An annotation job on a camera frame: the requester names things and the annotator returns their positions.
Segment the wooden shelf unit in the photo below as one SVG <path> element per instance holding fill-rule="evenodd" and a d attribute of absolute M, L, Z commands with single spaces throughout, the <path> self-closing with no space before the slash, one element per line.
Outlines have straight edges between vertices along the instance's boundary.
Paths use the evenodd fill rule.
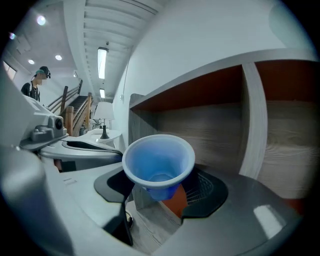
<path fill-rule="evenodd" d="M 309 50 L 234 55 L 131 94 L 128 141 L 181 137 L 197 164 L 252 178 L 302 214 L 320 159 L 319 88 Z"/>

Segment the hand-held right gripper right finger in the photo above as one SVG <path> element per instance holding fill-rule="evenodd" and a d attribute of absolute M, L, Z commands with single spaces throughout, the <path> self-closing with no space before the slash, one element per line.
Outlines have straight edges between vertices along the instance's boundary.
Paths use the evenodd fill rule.
<path fill-rule="evenodd" d="M 204 218 L 184 218 L 153 256 L 269 256 L 290 238 L 301 216 L 259 181 L 208 166 L 199 170 L 220 179 L 225 202 Z"/>

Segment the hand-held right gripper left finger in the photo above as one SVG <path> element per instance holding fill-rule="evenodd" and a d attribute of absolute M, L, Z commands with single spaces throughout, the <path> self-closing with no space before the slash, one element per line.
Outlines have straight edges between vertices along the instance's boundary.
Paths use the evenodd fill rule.
<path fill-rule="evenodd" d="M 0 146 L 0 194 L 24 232 L 50 256 L 146 256 L 89 218 L 51 159 Z"/>

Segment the blue plastic cup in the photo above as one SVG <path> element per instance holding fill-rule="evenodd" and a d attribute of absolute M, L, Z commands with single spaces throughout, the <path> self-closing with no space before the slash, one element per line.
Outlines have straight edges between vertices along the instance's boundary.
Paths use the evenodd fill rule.
<path fill-rule="evenodd" d="M 122 167 L 126 176 L 145 189 L 155 201 L 171 199 L 195 166 L 195 152 L 184 139 L 149 135 L 125 150 Z"/>

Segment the wooden staircase railing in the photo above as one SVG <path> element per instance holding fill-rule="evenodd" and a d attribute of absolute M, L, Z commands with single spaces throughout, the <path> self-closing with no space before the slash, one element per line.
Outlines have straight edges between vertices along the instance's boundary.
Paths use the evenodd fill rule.
<path fill-rule="evenodd" d="M 70 136 L 80 136 L 81 130 L 90 128 L 91 106 L 93 104 L 92 94 L 81 96 L 83 80 L 69 89 L 64 87 L 63 93 L 48 105 L 48 109 L 63 118 L 64 127 Z"/>

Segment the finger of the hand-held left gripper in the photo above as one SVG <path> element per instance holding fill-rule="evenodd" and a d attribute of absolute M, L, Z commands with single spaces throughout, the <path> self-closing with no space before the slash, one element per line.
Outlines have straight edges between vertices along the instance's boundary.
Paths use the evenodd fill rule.
<path fill-rule="evenodd" d="M 83 141 L 63 141 L 61 145 L 67 149 L 81 150 L 81 151 L 93 151 L 93 152 L 108 152 L 114 154 L 121 154 L 121 152 L 113 147 L 102 147 L 93 145 Z"/>
<path fill-rule="evenodd" d="M 71 148 L 45 147 L 40 150 L 42 157 L 53 159 L 62 173 L 87 170 L 120 163 L 123 154 L 115 149 L 80 150 Z"/>

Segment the white shade table lamp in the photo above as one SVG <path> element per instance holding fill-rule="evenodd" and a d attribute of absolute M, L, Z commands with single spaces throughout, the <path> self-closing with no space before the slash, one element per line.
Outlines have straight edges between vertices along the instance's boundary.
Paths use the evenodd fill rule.
<path fill-rule="evenodd" d="M 95 113 L 93 116 L 94 120 L 102 120 L 102 135 L 100 137 L 101 140 L 109 139 L 110 137 L 107 134 L 107 125 L 106 121 L 112 121 L 115 119 L 114 111 L 113 111 L 113 104 L 106 101 L 101 101 L 98 103 Z"/>

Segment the grey wall outlet with conduit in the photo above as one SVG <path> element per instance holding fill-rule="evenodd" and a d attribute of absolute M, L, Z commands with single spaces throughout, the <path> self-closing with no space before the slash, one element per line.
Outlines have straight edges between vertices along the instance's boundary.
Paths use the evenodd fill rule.
<path fill-rule="evenodd" d="M 125 67 L 125 71 L 124 71 L 123 87 L 122 87 L 121 95 L 119 97 L 119 99 L 121 101 L 124 101 L 124 98 L 125 98 L 125 88 L 126 88 L 126 82 L 127 82 L 127 75 L 128 75 L 128 69 L 129 69 L 129 65 L 130 65 L 130 60 L 131 60 L 131 58 L 128 59 L 126 67 Z"/>

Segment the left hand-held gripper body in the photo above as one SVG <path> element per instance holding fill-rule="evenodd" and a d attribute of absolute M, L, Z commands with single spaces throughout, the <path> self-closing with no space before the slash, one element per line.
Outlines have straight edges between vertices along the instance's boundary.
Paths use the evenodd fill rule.
<path fill-rule="evenodd" d="M 23 95 L 0 67 L 0 146 L 35 151 L 67 136 L 63 118 Z"/>

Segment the grey wooden desk with hutch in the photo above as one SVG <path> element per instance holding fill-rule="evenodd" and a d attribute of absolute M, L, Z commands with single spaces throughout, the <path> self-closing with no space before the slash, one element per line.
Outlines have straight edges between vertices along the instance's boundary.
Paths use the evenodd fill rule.
<path fill-rule="evenodd" d="M 159 249 L 181 226 L 181 220 L 163 211 L 133 211 L 130 229 L 133 248 L 147 255 Z"/>

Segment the white round pedestal table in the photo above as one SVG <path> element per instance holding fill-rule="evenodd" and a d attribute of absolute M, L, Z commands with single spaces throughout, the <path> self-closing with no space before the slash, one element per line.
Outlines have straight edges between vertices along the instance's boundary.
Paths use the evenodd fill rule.
<path fill-rule="evenodd" d="M 108 138 L 102 139 L 101 137 L 103 135 L 103 129 L 96 128 L 93 130 L 89 130 L 84 135 L 78 136 L 76 138 L 78 140 L 100 143 L 100 144 L 104 144 L 104 145 L 116 148 L 115 140 L 117 140 L 122 135 L 122 133 L 118 130 L 107 129 L 106 134 Z"/>

